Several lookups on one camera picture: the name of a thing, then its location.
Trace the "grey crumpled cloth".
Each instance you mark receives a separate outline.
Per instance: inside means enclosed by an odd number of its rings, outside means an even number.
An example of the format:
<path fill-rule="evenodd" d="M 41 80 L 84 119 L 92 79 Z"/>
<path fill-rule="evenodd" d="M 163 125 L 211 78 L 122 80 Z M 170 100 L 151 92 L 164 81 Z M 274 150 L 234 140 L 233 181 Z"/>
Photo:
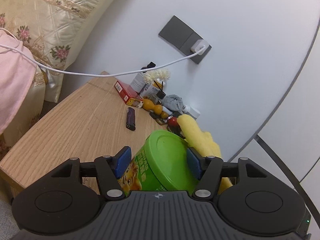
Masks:
<path fill-rule="evenodd" d="M 182 112 L 184 110 L 184 103 L 182 98 L 175 94 L 166 95 L 162 100 L 162 105 L 167 109 L 176 112 Z"/>

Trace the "yellow cleaning cloth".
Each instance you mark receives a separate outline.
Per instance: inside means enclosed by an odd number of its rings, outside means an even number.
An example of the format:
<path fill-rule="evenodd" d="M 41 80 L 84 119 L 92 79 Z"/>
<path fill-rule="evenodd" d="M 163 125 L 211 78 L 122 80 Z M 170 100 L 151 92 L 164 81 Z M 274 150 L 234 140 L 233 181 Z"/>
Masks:
<path fill-rule="evenodd" d="M 203 157 L 214 155 L 221 158 L 221 152 L 218 144 L 213 141 L 212 135 L 209 132 L 203 132 L 199 128 L 195 119 L 189 115 L 181 115 L 177 122 L 189 144 L 189 148 L 193 147 Z M 227 188 L 231 187 L 231 182 L 221 175 L 221 183 L 218 193 L 222 193 Z"/>

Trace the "white charger plug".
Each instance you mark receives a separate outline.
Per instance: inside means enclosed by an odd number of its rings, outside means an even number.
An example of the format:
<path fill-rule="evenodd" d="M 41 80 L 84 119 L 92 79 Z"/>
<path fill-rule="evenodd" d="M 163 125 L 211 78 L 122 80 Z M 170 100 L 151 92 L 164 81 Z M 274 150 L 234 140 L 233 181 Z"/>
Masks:
<path fill-rule="evenodd" d="M 197 40 L 191 47 L 191 51 L 193 53 L 196 53 L 197 55 L 202 55 L 206 49 L 209 47 L 209 44 L 205 40 Z"/>

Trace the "orange gourd ornament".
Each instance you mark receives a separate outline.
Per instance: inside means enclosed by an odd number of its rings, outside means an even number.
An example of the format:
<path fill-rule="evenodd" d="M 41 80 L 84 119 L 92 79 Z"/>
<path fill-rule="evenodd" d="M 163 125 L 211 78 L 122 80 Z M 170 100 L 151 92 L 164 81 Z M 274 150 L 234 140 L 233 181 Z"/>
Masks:
<path fill-rule="evenodd" d="M 160 116 L 162 119 L 167 119 L 169 117 L 169 114 L 163 111 L 162 105 L 156 105 L 149 99 L 143 100 L 143 109 L 146 111 L 152 111 L 157 116 Z"/>

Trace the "white flower reed diffuser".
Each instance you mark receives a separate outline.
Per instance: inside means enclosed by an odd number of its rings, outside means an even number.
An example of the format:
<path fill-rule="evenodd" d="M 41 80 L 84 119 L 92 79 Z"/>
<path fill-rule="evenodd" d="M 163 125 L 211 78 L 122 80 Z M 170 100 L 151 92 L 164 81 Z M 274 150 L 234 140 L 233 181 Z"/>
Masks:
<path fill-rule="evenodd" d="M 144 82 L 146 87 L 141 92 L 142 98 L 150 98 L 152 95 L 156 95 L 158 92 L 163 91 L 163 87 L 170 79 L 171 72 L 168 68 L 162 68 L 158 70 L 151 70 L 144 75 Z"/>

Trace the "green lidded food container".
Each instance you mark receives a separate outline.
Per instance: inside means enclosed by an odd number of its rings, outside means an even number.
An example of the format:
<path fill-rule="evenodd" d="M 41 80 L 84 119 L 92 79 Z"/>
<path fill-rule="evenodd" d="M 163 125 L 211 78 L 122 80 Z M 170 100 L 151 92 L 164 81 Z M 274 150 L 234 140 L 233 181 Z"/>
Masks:
<path fill-rule="evenodd" d="M 125 194 L 132 191 L 187 191 L 198 180 L 187 164 L 188 143 L 174 133 L 157 130 L 131 160 L 118 180 Z"/>

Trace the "red round bead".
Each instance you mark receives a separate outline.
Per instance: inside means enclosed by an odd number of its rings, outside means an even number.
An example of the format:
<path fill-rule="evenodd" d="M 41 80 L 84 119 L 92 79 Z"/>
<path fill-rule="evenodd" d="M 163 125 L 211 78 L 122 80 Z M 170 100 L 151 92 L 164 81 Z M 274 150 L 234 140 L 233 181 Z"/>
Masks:
<path fill-rule="evenodd" d="M 168 119 L 167 123 L 170 127 L 178 127 L 179 126 L 176 117 L 171 117 L 170 119 Z"/>

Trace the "wooden bedside table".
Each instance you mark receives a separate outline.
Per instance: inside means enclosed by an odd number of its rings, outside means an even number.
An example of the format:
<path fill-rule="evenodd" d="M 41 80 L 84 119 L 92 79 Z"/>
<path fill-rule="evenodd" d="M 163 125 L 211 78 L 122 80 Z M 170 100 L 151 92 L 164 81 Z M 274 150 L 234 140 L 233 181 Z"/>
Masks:
<path fill-rule="evenodd" d="M 44 115 L 1 160 L 1 178 L 18 194 L 71 157 L 82 162 L 115 155 L 123 146 L 132 153 L 155 130 L 164 129 L 143 109 L 136 109 L 136 130 L 125 127 L 127 105 L 115 78 L 95 78 Z"/>

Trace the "pink bedsheet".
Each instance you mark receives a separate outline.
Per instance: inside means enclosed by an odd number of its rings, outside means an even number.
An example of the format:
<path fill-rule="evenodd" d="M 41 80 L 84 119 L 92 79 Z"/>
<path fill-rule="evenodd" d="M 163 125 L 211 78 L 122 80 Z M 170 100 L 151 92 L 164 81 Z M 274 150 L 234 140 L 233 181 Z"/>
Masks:
<path fill-rule="evenodd" d="M 32 53 L 23 42 L 1 30 L 1 44 L 21 53 L 1 48 L 1 132 L 11 123 L 33 81 L 37 65 L 29 59 Z"/>

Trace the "grey wall socket panel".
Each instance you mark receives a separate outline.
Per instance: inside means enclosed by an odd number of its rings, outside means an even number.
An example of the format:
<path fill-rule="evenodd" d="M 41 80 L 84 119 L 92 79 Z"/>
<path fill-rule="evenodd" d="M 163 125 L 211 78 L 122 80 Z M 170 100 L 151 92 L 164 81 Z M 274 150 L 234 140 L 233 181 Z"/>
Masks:
<path fill-rule="evenodd" d="M 172 16 L 158 35 L 169 44 L 173 45 L 185 56 L 191 55 L 193 53 L 191 50 L 192 46 L 198 40 L 203 39 L 191 27 L 175 15 Z"/>

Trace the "red cigarette box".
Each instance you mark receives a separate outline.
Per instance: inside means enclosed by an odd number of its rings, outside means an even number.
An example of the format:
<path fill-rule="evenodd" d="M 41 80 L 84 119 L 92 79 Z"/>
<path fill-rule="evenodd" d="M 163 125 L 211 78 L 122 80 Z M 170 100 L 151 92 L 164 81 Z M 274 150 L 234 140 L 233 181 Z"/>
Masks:
<path fill-rule="evenodd" d="M 130 85 L 117 80 L 114 87 L 127 106 L 142 108 L 143 99 Z"/>

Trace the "cream quilted headboard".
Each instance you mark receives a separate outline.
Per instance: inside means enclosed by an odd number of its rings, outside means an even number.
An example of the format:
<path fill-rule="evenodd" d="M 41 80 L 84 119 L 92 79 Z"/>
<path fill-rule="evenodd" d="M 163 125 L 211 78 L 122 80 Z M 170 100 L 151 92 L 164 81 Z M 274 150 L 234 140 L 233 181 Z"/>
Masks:
<path fill-rule="evenodd" d="M 47 66 L 36 68 L 15 117 L 1 129 L 6 155 L 40 118 L 44 102 L 58 102 L 63 72 L 76 60 L 89 34 L 114 0 L 1 0 L 1 28 Z"/>

